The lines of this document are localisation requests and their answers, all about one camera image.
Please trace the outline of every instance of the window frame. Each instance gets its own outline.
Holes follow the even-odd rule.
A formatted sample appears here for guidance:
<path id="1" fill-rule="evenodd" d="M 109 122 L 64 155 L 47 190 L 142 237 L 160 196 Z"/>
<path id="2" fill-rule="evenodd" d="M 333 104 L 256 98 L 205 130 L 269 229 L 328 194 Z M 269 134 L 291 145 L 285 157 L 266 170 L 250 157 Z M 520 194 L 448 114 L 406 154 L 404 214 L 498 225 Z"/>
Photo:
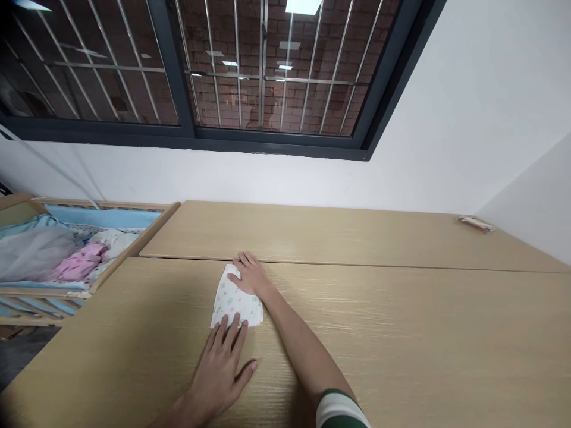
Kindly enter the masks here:
<path id="1" fill-rule="evenodd" d="M 369 161 L 446 0 L 400 3 L 351 137 L 197 127 L 177 46 L 176 6 L 171 0 L 147 3 L 179 125 L 20 117 L 1 101 L 0 122 L 24 140 Z"/>

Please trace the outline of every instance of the right hand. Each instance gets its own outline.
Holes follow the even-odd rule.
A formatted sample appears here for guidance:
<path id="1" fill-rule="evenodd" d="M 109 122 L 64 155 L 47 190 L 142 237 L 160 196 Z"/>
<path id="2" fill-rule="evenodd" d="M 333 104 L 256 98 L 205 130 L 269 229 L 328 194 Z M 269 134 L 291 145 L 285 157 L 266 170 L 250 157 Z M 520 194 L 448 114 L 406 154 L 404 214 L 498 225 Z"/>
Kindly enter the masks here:
<path id="1" fill-rule="evenodd" d="M 240 252 L 237 259 L 232 259 L 232 263 L 240 271 L 241 279 L 238 279 L 233 273 L 228 274 L 228 279 L 243 292 L 260 295 L 263 294 L 264 290 L 274 286 L 266 276 L 260 262 L 252 254 Z"/>

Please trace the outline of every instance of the finger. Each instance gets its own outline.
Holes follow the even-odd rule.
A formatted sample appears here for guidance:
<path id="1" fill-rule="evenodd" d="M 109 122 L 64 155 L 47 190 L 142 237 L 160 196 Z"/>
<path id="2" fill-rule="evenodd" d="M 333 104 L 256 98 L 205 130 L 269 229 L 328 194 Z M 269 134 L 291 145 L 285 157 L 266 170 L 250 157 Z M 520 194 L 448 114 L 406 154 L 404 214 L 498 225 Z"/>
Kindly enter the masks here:
<path id="1" fill-rule="evenodd" d="M 246 257 L 246 255 L 242 251 L 238 253 L 238 257 L 240 258 L 240 261 L 242 263 L 244 263 L 245 267 L 250 266 L 250 264 L 251 264 L 250 260 L 248 260 L 248 258 Z"/>
<path id="2" fill-rule="evenodd" d="M 240 327 L 240 331 L 238 332 L 238 338 L 236 339 L 236 343 L 234 344 L 234 348 L 232 348 L 232 355 L 235 355 L 240 358 L 240 354 L 242 353 L 242 348 L 244 347 L 244 342 L 246 342 L 246 335 L 248 334 L 248 320 L 244 320 L 242 323 L 242 327 Z"/>
<path id="3" fill-rule="evenodd" d="M 234 319 L 232 320 L 232 324 L 226 333 L 226 338 L 224 339 L 224 344 L 222 347 L 230 353 L 232 350 L 232 344 L 234 343 L 234 339 L 236 338 L 236 334 L 238 333 L 238 324 L 240 323 L 240 314 L 236 312 L 234 314 Z"/>
<path id="4" fill-rule="evenodd" d="M 242 273 L 242 271 L 244 270 L 244 263 L 242 263 L 238 259 L 232 259 L 232 263 L 234 263 L 234 266 L 238 268 L 238 271 L 240 273 Z"/>
<path id="5" fill-rule="evenodd" d="M 208 336 L 208 340 L 206 342 L 206 350 L 210 351 L 210 349 L 212 349 L 212 344 L 214 343 L 214 338 L 216 337 L 216 333 L 218 332 L 218 329 L 220 327 L 220 323 L 216 323 L 214 325 L 214 328 L 212 329 L 212 331 L 210 332 L 210 336 Z"/>
<path id="6" fill-rule="evenodd" d="M 240 285 L 242 283 L 241 279 L 238 279 L 237 276 L 235 276 L 235 274 L 233 273 L 229 273 L 228 275 L 226 275 L 226 277 L 232 281 L 233 283 L 235 283 L 236 285 Z"/>
<path id="7" fill-rule="evenodd" d="M 222 342 L 224 339 L 224 334 L 226 333 L 226 326 L 228 325 L 228 315 L 224 315 L 222 317 L 222 322 L 220 323 L 220 327 L 218 327 L 218 331 L 216 332 L 216 337 L 214 338 L 214 343 L 212 344 L 212 349 L 222 347 Z"/>
<path id="8" fill-rule="evenodd" d="M 246 258 L 248 259 L 248 262 L 250 262 L 251 265 L 257 265 L 258 261 L 256 260 L 256 258 L 254 257 L 254 255 L 252 253 L 250 253 L 249 251 L 245 252 Z"/>
<path id="9" fill-rule="evenodd" d="M 232 386 L 232 395 L 234 401 L 238 399 L 250 379 L 254 375 L 254 372 L 258 368 L 258 362 L 256 360 L 249 361 L 246 365 L 242 368 L 240 374 L 236 376 L 234 379 L 234 385 Z"/>

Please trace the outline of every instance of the pink baby clothes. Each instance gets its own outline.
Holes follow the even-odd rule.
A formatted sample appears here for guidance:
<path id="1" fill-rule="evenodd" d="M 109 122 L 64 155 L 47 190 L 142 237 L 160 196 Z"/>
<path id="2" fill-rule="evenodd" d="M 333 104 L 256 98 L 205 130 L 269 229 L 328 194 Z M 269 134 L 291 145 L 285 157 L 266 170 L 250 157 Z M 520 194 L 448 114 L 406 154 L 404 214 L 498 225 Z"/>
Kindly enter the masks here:
<path id="1" fill-rule="evenodd" d="M 107 250 L 102 244 L 89 243 L 81 250 L 61 262 L 51 276 L 56 281 L 82 281 L 87 274 L 97 267 L 101 254 Z"/>

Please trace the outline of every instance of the light wood table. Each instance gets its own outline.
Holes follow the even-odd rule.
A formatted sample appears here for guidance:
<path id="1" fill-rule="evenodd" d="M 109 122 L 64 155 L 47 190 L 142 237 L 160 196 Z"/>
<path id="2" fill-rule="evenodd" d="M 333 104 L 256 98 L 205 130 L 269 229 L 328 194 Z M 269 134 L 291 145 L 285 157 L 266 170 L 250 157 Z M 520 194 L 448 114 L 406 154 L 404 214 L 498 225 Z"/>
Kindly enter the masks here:
<path id="1" fill-rule="evenodd" d="M 189 385 L 224 262 L 128 259 L 5 390 L 26 427 L 144 427 Z M 376 427 L 569 427 L 571 276 L 270 263 Z M 213 427 L 298 427 L 271 318 Z"/>
<path id="2" fill-rule="evenodd" d="M 142 250 L 146 257 L 571 272 L 503 231 L 483 234 L 448 214 L 186 201 Z"/>

